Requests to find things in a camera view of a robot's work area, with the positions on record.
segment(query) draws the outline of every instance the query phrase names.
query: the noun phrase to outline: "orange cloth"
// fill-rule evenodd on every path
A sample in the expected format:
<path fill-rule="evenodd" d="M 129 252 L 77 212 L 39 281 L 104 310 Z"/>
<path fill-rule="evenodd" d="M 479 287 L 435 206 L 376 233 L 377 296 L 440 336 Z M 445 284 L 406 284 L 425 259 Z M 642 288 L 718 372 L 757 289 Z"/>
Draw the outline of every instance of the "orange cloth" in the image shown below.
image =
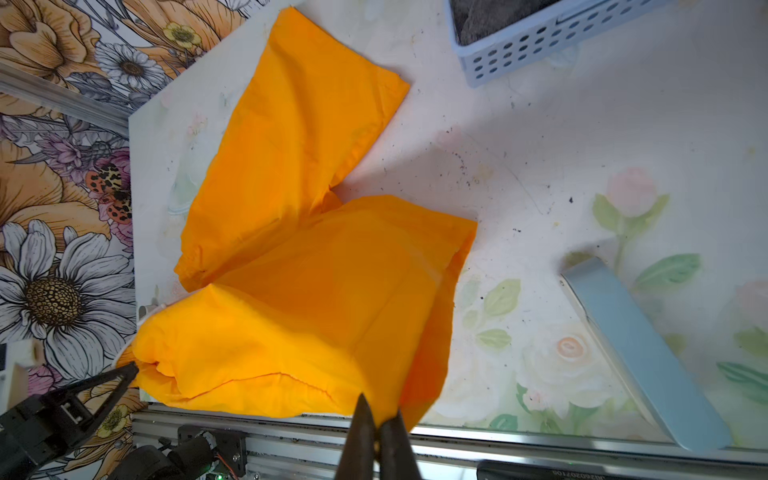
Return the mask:
<path fill-rule="evenodd" d="M 476 224 L 330 191 L 408 91 L 289 8 L 190 209 L 176 272 L 198 290 L 141 326 L 137 384 L 187 409 L 351 415 L 413 427 L 448 367 Z"/>

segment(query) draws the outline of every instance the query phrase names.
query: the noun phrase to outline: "white tabletop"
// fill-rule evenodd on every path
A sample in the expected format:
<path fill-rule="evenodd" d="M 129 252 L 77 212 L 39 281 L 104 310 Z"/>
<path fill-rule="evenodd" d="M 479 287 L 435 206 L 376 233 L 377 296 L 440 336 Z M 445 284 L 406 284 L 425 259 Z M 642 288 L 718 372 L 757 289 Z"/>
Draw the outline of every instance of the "white tabletop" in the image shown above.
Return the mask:
<path fill-rule="evenodd" d="M 254 13 L 131 116 L 139 305 L 183 292 L 173 268 L 184 216 L 168 213 L 179 164 L 204 171 L 289 3 Z M 593 215 L 596 194 L 627 215 L 668 194 L 656 224 L 625 247 L 619 277 L 737 444 L 768 447 L 764 5 L 674 3 L 476 89 L 449 46 L 441 2 L 299 7 L 412 85 L 338 195 L 393 194 L 479 222 L 455 298 L 449 377 L 424 422 L 663 440 L 627 401 L 558 272 L 572 252 L 614 265 L 617 237 Z M 668 260 L 636 285 L 682 253 L 698 257 Z M 693 275 L 659 286 L 666 266 Z M 493 315 L 507 309 L 486 297 L 497 300 L 505 280 L 505 291 L 519 280 L 516 306 Z M 565 361 L 563 348 L 577 355 Z"/>

